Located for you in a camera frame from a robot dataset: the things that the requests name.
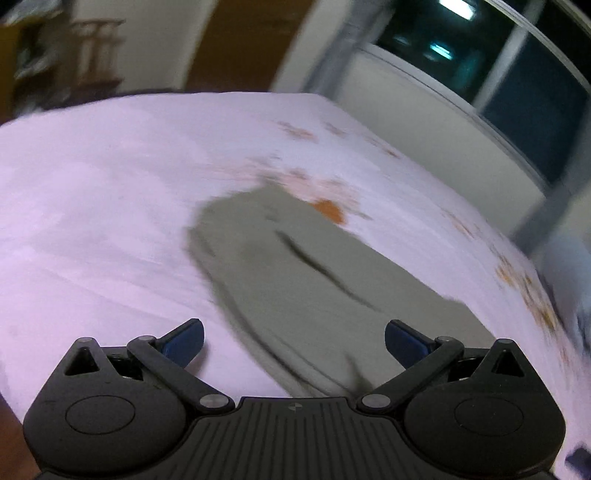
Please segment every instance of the wooden floor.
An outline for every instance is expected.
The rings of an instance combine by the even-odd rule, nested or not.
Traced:
[[[22,426],[0,395],[0,480],[31,480],[38,473]]]

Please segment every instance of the bed sheet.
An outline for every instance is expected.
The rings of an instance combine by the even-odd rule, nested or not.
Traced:
[[[72,342],[124,345],[202,319],[189,370],[239,400],[286,393],[250,358],[186,252],[211,198],[281,183],[515,339],[556,399],[564,457],[591,443],[591,369],[532,264],[450,188],[314,95],[112,99],[0,128],[0,391],[22,419]]]

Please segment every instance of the orange spot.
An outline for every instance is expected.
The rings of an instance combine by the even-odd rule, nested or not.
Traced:
[[[312,206],[318,210],[322,215],[332,220],[337,225],[343,225],[345,216],[341,209],[330,200],[319,200],[314,202]]]

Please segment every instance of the window pane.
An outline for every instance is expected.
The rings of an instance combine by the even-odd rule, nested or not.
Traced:
[[[376,44],[471,102],[513,27],[484,0],[400,0]]]
[[[591,82],[591,39],[570,17],[548,1],[536,26]]]
[[[570,72],[529,36],[483,116],[554,183],[569,159],[587,99]]]

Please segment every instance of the silver screw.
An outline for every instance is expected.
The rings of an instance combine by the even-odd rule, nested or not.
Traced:
[[[386,395],[372,393],[364,396],[361,403],[369,408],[385,408],[390,405],[390,399]]]
[[[199,403],[205,408],[222,408],[230,403],[230,399],[219,393],[211,393],[201,397]]]

